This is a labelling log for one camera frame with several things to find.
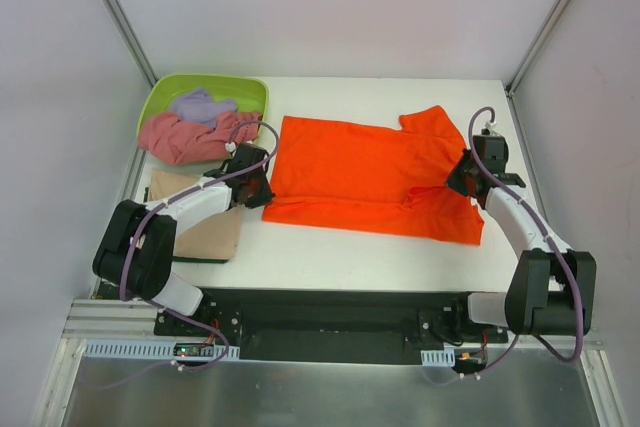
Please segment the orange t shirt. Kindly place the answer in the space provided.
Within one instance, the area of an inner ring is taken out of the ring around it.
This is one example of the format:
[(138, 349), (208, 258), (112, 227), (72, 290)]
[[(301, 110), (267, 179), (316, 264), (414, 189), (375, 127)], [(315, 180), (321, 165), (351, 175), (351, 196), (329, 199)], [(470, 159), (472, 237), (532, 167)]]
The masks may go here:
[(465, 146), (439, 105), (396, 129), (286, 116), (262, 218), (477, 246), (484, 220), (446, 184)]

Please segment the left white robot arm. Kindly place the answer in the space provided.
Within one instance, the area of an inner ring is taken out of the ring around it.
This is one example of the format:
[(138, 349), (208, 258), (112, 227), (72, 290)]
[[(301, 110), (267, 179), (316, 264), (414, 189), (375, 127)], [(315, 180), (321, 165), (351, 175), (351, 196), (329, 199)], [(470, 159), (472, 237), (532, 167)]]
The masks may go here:
[(237, 207), (262, 207), (274, 198), (268, 179), (273, 155), (249, 143), (191, 186), (161, 200), (120, 202), (92, 262), (93, 273), (119, 287), (123, 301), (141, 298), (177, 313), (188, 335), (211, 324), (211, 301), (172, 270), (176, 239), (189, 229)]

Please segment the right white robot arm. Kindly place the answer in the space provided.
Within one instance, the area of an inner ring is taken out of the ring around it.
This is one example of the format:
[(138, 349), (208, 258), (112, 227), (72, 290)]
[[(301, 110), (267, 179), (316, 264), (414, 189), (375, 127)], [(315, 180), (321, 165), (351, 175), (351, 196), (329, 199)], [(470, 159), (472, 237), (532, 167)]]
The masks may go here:
[(493, 325), (538, 338), (571, 336), (580, 344), (591, 327), (596, 260), (556, 238), (525, 199), (525, 182), (506, 171), (508, 160), (505, 138), (484, 129), (471, 136), (446, 181), (497, 223), (517, 257), (508, 289), (468, 294), (466, 307), (450, 316), (451, 332), (469, 342)]

